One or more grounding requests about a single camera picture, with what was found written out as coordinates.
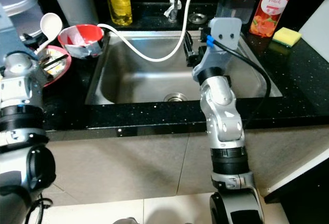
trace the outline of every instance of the bottle label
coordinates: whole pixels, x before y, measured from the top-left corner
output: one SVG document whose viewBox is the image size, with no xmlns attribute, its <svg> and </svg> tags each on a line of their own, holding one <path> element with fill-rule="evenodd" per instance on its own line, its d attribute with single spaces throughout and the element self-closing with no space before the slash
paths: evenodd
<svg viewBox="0 0 329 224">
<path fill-rule="evenodd" d="M 278 15 L 286 7 L 287 0 L 262 0 L 261 8 L 268 15 Z"/>
</svg>

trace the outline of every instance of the cutting board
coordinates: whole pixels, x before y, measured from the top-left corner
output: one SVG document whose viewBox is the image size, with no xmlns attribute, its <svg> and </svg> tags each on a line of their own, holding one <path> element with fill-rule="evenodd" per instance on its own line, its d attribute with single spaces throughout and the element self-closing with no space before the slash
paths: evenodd
<svg viewBox="0 0 329 224">
<path fill-rule="evenodd" d="M 324 0 L 299 32 L 329 62 L 329 0 Z"/>
</svg>

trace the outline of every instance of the yellow sponge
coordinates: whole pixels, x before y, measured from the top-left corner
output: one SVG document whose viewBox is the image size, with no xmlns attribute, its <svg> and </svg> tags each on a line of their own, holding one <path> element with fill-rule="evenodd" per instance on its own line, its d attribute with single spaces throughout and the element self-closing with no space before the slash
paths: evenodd
<svg viewBox="0 0 329 224">
<path fill-rule="evenodd" d="M 292 47 L 296 42 L 298 42 L 301 36 L 302 34 L 299 32 L 282 27 L 274 34 L 273 41 Z"/>
</svg>

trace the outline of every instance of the white ladle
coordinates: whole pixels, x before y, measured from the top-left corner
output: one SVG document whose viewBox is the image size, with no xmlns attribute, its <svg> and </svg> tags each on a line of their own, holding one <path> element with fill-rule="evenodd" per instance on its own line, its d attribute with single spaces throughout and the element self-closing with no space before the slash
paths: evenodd
<svg viewBox="0 0 329 224">
<path fill-rule="evenodd" d="M 36 51 L 34 51 L 36 55 L 38 55 L 45 47 L 47 47 L 49 43 L 56 39 L 63 28 L 63 22 L 57 14 L 51 12 L 46 13 L 40 20 L 40 28 L 48 40 L 41 44 Z"/>
</svg>

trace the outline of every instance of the kitchen counter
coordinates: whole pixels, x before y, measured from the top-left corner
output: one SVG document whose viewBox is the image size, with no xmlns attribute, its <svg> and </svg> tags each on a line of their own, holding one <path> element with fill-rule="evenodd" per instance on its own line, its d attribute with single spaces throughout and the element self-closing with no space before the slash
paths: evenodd
<svg viewBox="0 0 329 224">
<path fill-rule="evenodd" d="M 134 9 L 136 22 L 124 30 L 181 29 L 181 17 L 177 24 L 169 23 L 161 16 L 162 6 Z M 204 12 L 198 6 L 193 9 Z M 207 12 L 211 14 L 214 9 L 214 5 L 209 5 Z M 329 63 L 302 39 L 293 48 L 286 48 L 271 39 L 249 34 L 247 28 L 243 31 L 249 47 L 283 95 L 269 98 L 247 129 L 328 124 Z M 67 132 L 65 139 L 87 139 L 206 130 L 199 101 L 85 105 L 97 60 L 73 59 L 69 71 L 44 89 L 44 128 L 52 139 L 63 139 L 60 131 Z M 243 121 L 260 100 L 237 100 Z"/>
</svg>

